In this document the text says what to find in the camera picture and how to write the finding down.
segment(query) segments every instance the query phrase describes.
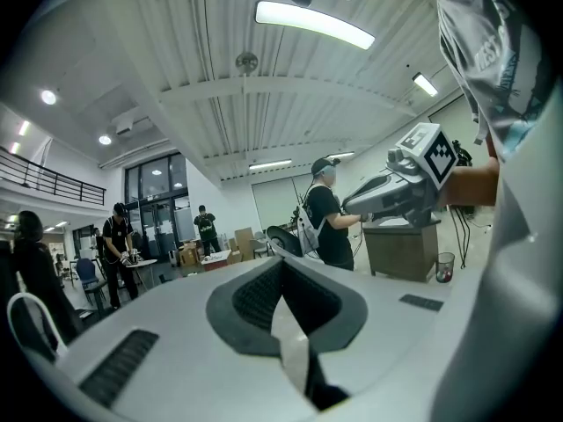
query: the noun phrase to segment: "hand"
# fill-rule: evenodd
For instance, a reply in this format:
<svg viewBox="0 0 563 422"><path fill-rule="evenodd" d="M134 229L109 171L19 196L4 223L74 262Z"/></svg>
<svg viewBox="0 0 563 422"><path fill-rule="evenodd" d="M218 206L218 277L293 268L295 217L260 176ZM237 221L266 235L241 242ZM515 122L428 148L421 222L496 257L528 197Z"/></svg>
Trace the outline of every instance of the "hand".
<svg viewBox="0 0 563 422"><path fill-rule="evenodd" d="M361 223L371 222L371 221L373 221L373 213L367 213L366 215L360 216Z"/></svg>

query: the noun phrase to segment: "black t-shirt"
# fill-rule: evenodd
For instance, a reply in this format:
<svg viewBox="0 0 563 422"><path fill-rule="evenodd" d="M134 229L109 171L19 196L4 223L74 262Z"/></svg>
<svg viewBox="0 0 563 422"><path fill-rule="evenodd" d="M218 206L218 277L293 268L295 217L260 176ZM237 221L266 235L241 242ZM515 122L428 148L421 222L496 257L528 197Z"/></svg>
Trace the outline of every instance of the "black t-shirt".
<svg viewBox="0 0 563 422"><path fill-rule="evenodd" d="M317 186L309 191L306 201L307 213L313 227L318 229L324 217L342 214L333 191L326 186ZM344 261L351 252L348 229L334 229L326 221L318 235L317 253L324 261Z"/></svg>
<svg viewBox="0 0 563 422"><path fill-rule="evenodd" d="M123 253L127 251L127 235L133 232L131 224L127 218L123 218L121 223L117 223L113 217L109 217L104 223L103 234L104 237L111 237L113 247L115 247L119 252ZM107 244L104 243L104 254L108 261L115 261L115 255L107 248Z"/></svg>
<svg viewBox="0 0 563 422"><path fill-rule="evenodd" d="M215 216L211 213L198 215L194 219L194 225L197 225L197 229L200 231L200 237L202 241L209 241L217 237L217 232L213 223L214 220Z"/></svg>

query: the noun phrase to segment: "fluorescent light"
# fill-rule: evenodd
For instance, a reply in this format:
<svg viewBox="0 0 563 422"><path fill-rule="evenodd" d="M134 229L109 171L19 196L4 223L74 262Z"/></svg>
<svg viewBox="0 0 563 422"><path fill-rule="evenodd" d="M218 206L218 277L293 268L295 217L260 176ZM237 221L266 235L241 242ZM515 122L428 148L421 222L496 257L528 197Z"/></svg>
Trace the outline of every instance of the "fluorescent light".
<svg viewBox="0 0 563 422"><path fill-rule="evenodd" d="M438 93L438 90L420 72L413 76L413 81L426 91L430 97Z"/></svg>
<svg viewBox="0 0 563 422"><path fill-rule="evenodd" d="M21 124L21 128L19 129L20 136L26 135L27 127L29 127L29 122L27 120L24 120L24 123Z"/></svg>
<svg viewBox="0 0 563 422"><path fill-rule="evenodd" d="M346 156L352 156L354 154L353 151L348 151L346 153L334 153L333 155L327 156L327 158L334 159L334 158L344 158Z"/></svg>
<svg viewBox="0 0 563 422"><path fill-rule="evenodd" d="M259 24L287 25L327 34L367 50L375 38L348 22L292 4L258 2L256 22Z"/></svg>
<svg viewBox="0 0 563 422"><path fill-rule="evenodd" d="M56 95L51 91L43 91L41 93L41 100L48 105L54 105L56 103Z"/></svg>
<svg viewBox="0 0 563 422"><path fill-rule="evenodd" d="M255 169L265 169L267 167L275 167L276 165L286 165L290 163L291 163L290 159L284 159L283 161L274 161L272 163L253 164L249 167L249 169L251 171L254 171Z"/></svg>
<svg viewBox="0 0 563 422"><path fill-rule="evenodd" d="M98 141L100 144L109 145L112 143L112 138L109 137L108 135L103 135L99 137Z"/></svg>

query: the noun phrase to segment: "railing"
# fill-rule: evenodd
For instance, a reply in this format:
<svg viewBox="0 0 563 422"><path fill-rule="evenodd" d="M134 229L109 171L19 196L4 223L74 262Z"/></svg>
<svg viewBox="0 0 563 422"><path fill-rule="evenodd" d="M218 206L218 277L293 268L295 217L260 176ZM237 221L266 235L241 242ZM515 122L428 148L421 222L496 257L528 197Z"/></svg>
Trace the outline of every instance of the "railing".
<svg viewBox="0 0 563 422"><path fill-rule="evenodd" d="M0 146L0 180L67 199L104 205L106 189L51 171Z"/></svg>

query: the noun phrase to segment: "recessed ceiling light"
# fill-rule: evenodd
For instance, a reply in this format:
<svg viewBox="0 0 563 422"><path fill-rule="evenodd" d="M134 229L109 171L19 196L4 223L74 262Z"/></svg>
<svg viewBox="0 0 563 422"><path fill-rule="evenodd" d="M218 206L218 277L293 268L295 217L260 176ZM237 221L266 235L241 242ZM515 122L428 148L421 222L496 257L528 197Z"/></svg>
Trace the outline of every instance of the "recessed ceiling light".
<svg viewBox="0 0 563 422"><path fill-rule="evenodd" d="M41 93L41 100L48 105L54 105L56 103L56 95L51 91L43 91Z"/></svg>
<svg viewBox="0 0 563 422"><path fill-rule="evenodd" d="M284 159L283 161L273 161L272 163L253 164L249 167L249 169L253 171L255 169L265 169L267 167L275 167L276 165L286 165L290 163L290 159Z"/></svg>
<svg viewBox="0 0 563 422"><path fill-rule="evenodd" d="M348 22L293 4L259 2L256 5L255 20L259 24L294 26L327 34L364 50L370 48L375 40L371 34Z"/></svg>
<svg viewBox="0 0 563 422"><path fill-rule="evenodd" d="M100 144L109 145L112 143L112 138L110 138L108 135L103 135L99 137L98 141Z"/></svg>
<svg viewBox="0 0 563 422"><path fill-rule="evenodd" d="M28 127L29 127L29 122L27 120L24 120L24 123L21 124L21 128L19 129L19 135L25 136Z"/></svg>
<svg viewBox="0 0 563 422"><path fill-rule="evenodd" d="M333 155L327 156L327 158L331 158L331 159L334 159L334 158L345 158L346 156L352 156L353 154L354 154L353 151L348 151L348 152L346 152L346 153L334 153Z"/></svg>
<svg viewBox="0 0 563 422"><path fill-rule="evenodd" d="M420 72L413 76L413 81L426 91L430 97L438 93L438 90Z"/></svg>

